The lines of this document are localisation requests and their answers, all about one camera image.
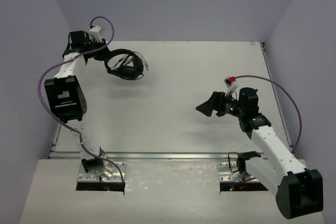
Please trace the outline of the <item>black headset with microphone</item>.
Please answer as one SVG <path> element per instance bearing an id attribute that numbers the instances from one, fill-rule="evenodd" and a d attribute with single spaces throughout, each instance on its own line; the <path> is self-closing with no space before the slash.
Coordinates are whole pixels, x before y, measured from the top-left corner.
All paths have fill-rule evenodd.
<path id="1" fill-rule="evenodd" d="M 123 57 L 110 67 L 109 61 L 120 55 L 123 55 Z M 104 61 L 104 66 L 108 74 L 123 80 L 139 80 L 144 76 L 144 63 L 142 59 L 134 51 L 128 49 L 115 49 L 111 51 Z"/>

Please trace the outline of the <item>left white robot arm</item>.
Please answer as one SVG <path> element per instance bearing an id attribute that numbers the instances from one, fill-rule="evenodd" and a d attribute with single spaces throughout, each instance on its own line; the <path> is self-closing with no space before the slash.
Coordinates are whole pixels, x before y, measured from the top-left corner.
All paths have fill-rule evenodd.
<path id="1" fill-rule="evenodd" d="M 89 137 L 84 133 L 83 118 L 88 106 L 78 77 L 87 65 L 88 59 L 99 54 L 94 52 L 82 55 L 82 53 L 106 45 L 101 28 L 101 26 L 94 26 L 88 32 L 70 32 L 68 44 L 62 54 L 64 64 L 53 78 L 44 82 L 50 110 L 65 124 L 65 127 L 70 129 L 80 148 L 81 168 L 88 178 L 95 178 L 104 173 L 105 154 L 100 147 L 91 144 Z"/>

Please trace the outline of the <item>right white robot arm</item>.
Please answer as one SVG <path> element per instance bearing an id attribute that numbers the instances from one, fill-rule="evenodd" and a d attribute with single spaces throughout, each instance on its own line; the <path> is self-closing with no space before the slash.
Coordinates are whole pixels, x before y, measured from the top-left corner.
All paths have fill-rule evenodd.
<path id="1" fill-rule="evenodd" d="M 259 112 L 257 90 L 242 88 L 238 99 L 230 93 L 214 91 L 196 110 L 207 117 L 216 112 L 218 117 L 238 118 L 241 131 L 266 155 L 250 151 L 237 156 L 240 174 L 255 177 L 274 196 L 280 213 L 286 219 L 321 212 L 323 178 L 317 169 L 308 169 L 286 148 L 275 133 L 271 122 Z"/>

